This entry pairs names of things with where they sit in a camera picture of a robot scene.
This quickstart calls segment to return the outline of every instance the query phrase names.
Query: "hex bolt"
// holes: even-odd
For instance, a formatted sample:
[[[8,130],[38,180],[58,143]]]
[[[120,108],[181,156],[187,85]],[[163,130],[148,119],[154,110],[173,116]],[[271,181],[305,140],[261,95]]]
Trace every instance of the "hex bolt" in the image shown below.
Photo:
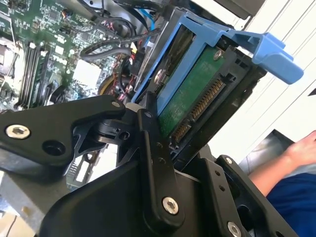
[[[171,215],[176,215],[179,212],[177,202],[172,197],[165,197],[162,200],[163,208]]]
[[[230,158],[226,157],[226,160],[227,160],[228,164],[233,164],[233,161]]]
[[[227,227],[229,232],[232,233],[234,237],[241,237],[241,231],[234,222],[229,221],[227,223]]]
[[[6,128],[5,133],[8,137],[14,139],[25,139],[31,134],[30,130],[26,126],[19,124],[10,125]]]
[[[219,60],[219,59],[222,57],[222,55],[223,55],[223,52],[222,52],[221,50],[218,50],[218,51],[214,54],[214,57],[213,57],[214,61]]]
[[[114,105],[115,107],[120,107],[118,102],[112,101],[112,105]]]

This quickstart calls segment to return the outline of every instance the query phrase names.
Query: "person's hand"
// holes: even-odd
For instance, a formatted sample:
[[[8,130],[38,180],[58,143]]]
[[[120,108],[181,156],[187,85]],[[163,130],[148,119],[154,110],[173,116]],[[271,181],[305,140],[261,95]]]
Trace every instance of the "person's hand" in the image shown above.
[[[289,146],[282,156],[289,159],[295,168],[316,163],[316,131]]]

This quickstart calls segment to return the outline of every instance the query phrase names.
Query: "green circuit board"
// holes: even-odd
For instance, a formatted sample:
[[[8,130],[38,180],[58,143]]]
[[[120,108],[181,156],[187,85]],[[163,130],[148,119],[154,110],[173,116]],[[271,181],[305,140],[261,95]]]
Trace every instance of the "green circuit board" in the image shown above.
[[[75,12],[65,21],[62,16],[65,8],[54,0],[0,0],[0,32],[2,36],[15,36],[15,41],[21,42],[24,50],[30,42],[36,47],[47,50],[49,59],[45,69],[45,79],[59,78],[61,84],[69,86],[80,60],[80,51],[92,43],[111,36],[106,35],[100,28],[88,33],[78,33],[75,30],[70,30],[69,34],[61,32],[61,27],[81,30],[92,28],[89,19]],[[102,69],[100,78],[106,78],[112,73],[110,68],[115,60],[115,57],[108,57],[93,62]]]
[[[212,80],[225,62],[224,58],[213,60],[218,49],[206,47],[187,77],[160,114],[158,121],[163,137],[167,137],[189,112],[197,98]]]

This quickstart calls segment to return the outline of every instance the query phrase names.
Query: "black plastic arm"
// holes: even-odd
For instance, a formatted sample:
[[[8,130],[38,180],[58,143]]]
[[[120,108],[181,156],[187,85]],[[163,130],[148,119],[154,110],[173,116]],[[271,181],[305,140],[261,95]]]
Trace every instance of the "black plastic arm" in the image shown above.
[[[104,146],[82,147],[91,127],[103,119],[118,119],[124,112],[120,101],[102,95],[0,115],[0,169],[38,181],[59,178],[73,158]],[[12,130],[12,125],[26,127],[29,135],[18,139],[21,136],[16,135],[28,131]]]

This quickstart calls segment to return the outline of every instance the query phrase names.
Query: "chip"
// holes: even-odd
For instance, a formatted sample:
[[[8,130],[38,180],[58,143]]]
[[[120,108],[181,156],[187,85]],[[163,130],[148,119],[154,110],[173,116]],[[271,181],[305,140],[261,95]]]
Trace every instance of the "chip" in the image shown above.
[[[50,11],[49,17],[53,20],[57,20],[58,14],[56,11]]]
[[[89,39],[89,34],[83,33],[82,36],[81,36],[81,38],[82,38],[83,40],[87,41],[87,40]]]

